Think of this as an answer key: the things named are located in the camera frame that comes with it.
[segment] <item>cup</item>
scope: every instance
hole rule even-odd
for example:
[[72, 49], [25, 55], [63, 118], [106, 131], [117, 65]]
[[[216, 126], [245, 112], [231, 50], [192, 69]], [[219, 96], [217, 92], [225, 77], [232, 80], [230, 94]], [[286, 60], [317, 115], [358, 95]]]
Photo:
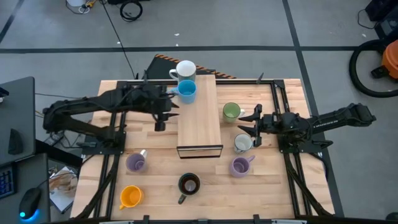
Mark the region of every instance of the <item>cup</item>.
[[171, 89], [171, 92], [177, 94], [182, 103], [190, 104], [195, 101], [197, 96], [197, 86], [192, 80], [182, 80], [176, 88]]
[[232, 160], [231, 165], [229, 165], [229, 172], [232, 176], [241, 178], [246, 176], [250, 170], [250, 162], [255, 158], [255, 156], [251, 156], [249, 158], [237, 157]]
[[247, 152], [253, 147], [253, 141], [247, 134], [239, 134], [234, 140], [234, 150], [236, 153], [241, 154]]
[[178, 63], [175, 69], [171, 69], [169, 71], [169, 75], [170, 77], [172, 77], [172, 79], [179, 82], [182, 80], [195, 81], [195, 77], [197, 75], [197, 67], [193, 62], [184, 60]]
[[122, 204], [119, 206], [119, 210], [135, 207], [139, 205], [143, 199], [144, 193], [140, 188], [134, 185], [127, 186], [120, 194], [120, 202]]
[[140, 172], [146, 169], [145, 159], [147, 151], [143, 149], [140, 153], [131, 154], [126, 160], [126, 167], [129, 171]]
[[241, 109], [236, 103], [227, 103], [223, 108], [223, 118], [227, 123], [233, 123], [244, 115], [244, 109]]
[[187, 196], [194, 195], [199, 191], [200, 179], [195, 174], [186, 173], [180, 177], [178, 187], [182, 193], [178, 200], [178, 204], [181, 205]]

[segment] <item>gray floor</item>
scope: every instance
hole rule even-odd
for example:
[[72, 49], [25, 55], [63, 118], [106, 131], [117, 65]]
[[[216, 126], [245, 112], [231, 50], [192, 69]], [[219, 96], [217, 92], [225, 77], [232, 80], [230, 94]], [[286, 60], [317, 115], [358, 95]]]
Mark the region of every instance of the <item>gray floor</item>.
[[[355, 46], [377, 37], [356, 23], [357, 12], [369, 0], [288, 2], [301, 46]], [[16, 4], [17, 0], [0, 1], [0, 30]], [[133, 23], [122, 21], [119, 9], [107, 6], [125, 47], [293, 46], [280, 0], [152, 0], [142, 5], [144, 13]], [[365, 14], [361, 18], [371, 25]], [[75, 15], [64, 1], [24, 1], [0, 42], [0, 50], [82, 47], [120, 47], [100, 4], [88, 14]], [[262, 72], [265, 78], [302, 77], [294, 51], [153, 51], [128, 52], [127, 56], [134, 71], [142, 73], [155, 54], [193, 60], [239, 78], [258, 77]], [[345, 215], [383, 219], [398, 211], [397, 98], [375, 99], [358, 93], [348, 78], [350, 55], [349, 51], [303, 52], [320, 113], [353, 102], [368, 105], [377, 116], [368, 128], [341, 128], [325, 136], [335, 142], [329, 152]], [[379, 62], [374, 52], [360, 57], [363, 82], [375, 90], [395, 89], [386, 80], [370, 79], [368, 71]], [[0, 83], [33, 76], [36, 92], [68, 96], [94, 96], [100, 80], [132, 78], [123, 53], [0, 54], [0, 68]], [[55, 100], [37, 96], [36, 109]], [[89, 120], [90, 115], [79, 118]], [[45, 139], [48, 135], [41, 122], [37, 118], [37, 138]], [[67, 215], [52, 212], [54, 220]]]

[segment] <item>wooden tabletop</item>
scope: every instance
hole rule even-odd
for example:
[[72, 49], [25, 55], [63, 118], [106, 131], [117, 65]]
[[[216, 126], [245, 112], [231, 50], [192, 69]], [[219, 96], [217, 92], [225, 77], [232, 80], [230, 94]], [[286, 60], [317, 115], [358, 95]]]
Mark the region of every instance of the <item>wooden tabletop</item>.
[[[284, 81], [291, 111], [300, 113], [304, 118], [309, 117], [300, 80]], [[102, 81], [98, 94], [116, 88], [116, 83], [116, 80]], [[263, 113], [272, 113], [274, 105], [271, 89], [267, 85], [217, 85], [217, 95], [221, 140], [224, 145], [220, 158], [180, 159], [176, 150], [177, 117], [170, 118], [165, 131], [155, 132], [151, 115], [134, 112], [127, 114], [126, 149], [119, 162], [112, 220], [142, 220], [144, 215], [150, 215], [151, 220], [251, 219], [254, 214], [259, 214], [260, 218], [294, 217], [283, 155], [278, 150], [275, 135], [263, 134], [262, 146], [243, 154], [244, 157], [256, 155], [246, 177], [237, 179], [231, 177], [228, 171], [229, 163], [237, 156], [233, 151], [233, 139], [243, 133], [237, 125], [250, 124], [242, 121], [224, 123], [223, 106], [235, 102], [247, 114], [251, 114], [255, 105], [261, 103]], [[104, 111], [95, 112], [92, 123], [107, 126], [110, 116], [110, 113]], [[142, 149], [148, 150], [148, 169], [140, 174], [128, 171], [127, 156]], [[322, 163], [308, 154], [301, 154], [301, 158], [308, 189], [326, 210], [333, 213]], [[103, 156], [94, 156], [81, 168], [71, 217], [84, 209], [98, 188], [102, 161]], [[199, 176], [201, 188], [197, 194], [179, 205], [177, 200], [180, 191], [177, 183], [186, 172]], [[137, 207], [119, 210], [120, 193], [128, 185], [140, 187], [144, 191], [144, 201]], [[304, 214], [301, 192], [298, 187], [296, 189], [300, 212]], [[108, 190], [104, 193], [101, 215], [105, 214], [107, 199]]]

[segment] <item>white mug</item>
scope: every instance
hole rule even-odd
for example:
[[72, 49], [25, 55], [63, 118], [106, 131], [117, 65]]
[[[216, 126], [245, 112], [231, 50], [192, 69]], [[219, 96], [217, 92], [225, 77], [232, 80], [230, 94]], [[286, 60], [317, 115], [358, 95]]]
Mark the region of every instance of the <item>white mug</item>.
[[184, 60], [178, 63], [175, 69], [171, 69], [169, 71], [169, 75], [172, 77], [172, 79], [179, 82], [186, 79], [195, 81], [197, 67], [193, 62]]
[[253, 141], [247, 134], [239, 134], [234, 140], [234, 150], [238, 154], [247, 152], [253, 147]]

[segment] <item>purple mug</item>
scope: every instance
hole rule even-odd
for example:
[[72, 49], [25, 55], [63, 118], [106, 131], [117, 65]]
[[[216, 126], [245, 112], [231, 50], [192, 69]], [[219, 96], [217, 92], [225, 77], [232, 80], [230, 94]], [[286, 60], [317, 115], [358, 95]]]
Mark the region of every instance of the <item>purple mug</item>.
[[131, 154], [126, 160], [126, 167], [129, 171], [139, 172], [146, 168], [145, 159], [147, 157], [147, 151], [143, 149], [140, 153]]
[[232, 163], [229, 166], [229, 172], [234, 177], [237, 177], [237, 178], [244, 177], [246, 174], [248, 174], [248, 172], [250, 170], [250, 162], [255, 157], [256, 156], [251, 156], [247, 159], [244, 157], [235, 158], [234, 160], [232, 160]]

